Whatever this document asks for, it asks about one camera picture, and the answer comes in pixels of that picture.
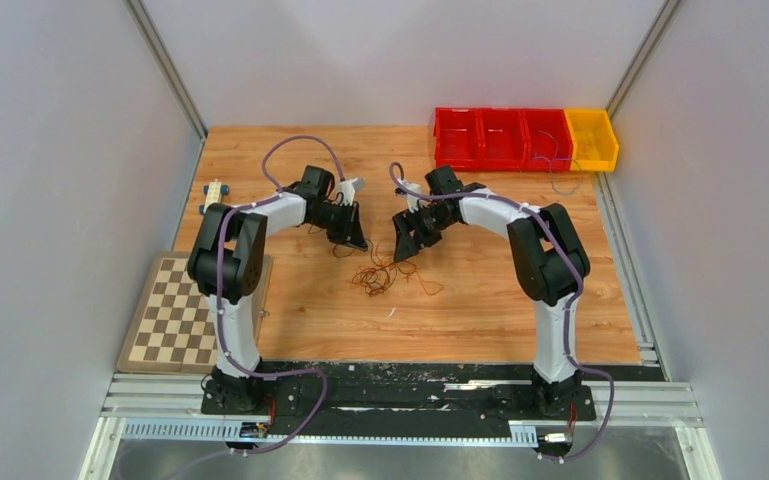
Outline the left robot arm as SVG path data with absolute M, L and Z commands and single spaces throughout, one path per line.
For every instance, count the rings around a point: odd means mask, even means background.
M 325 231 L 334 245 L 365 251 L 356 193 L 361 177 L 339 182 L 323 168 L 307 166 L 302 178 L 272 196 L 236 207 L 208 206 L 187 272 L 208 302 L 219 359 L 213 380 L 228 386 L 227 400 L 242 414 L 260 410 L 266 388 L 255 372 L 261 360 L 252 296 L 260 284 L 269 236 L 305 224 Z

